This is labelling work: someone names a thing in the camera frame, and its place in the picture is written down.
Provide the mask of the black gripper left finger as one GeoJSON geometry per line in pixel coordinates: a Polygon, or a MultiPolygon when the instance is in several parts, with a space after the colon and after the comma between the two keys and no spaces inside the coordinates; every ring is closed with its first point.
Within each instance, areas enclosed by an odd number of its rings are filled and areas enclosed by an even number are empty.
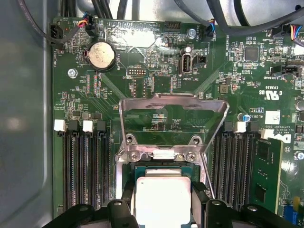
{"type": "Polygon", "coordinates": [[[122,197],[95,210],[92,205],[78,204],[56,217],[45,228],[138,228],[130,206],[134,182],[125,184],[122,197]]]}

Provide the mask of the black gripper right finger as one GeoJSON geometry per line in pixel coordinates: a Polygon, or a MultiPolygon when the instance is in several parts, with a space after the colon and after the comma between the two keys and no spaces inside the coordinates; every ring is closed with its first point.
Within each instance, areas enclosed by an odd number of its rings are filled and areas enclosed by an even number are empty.
{"type": "Polygon", "coordinates": [[[243,205],[239,211],[219,199],[210,199],[202,182],[191,183],[191,212],[199,228],[295,228],[289,221],[268,209],[243,205]]]}

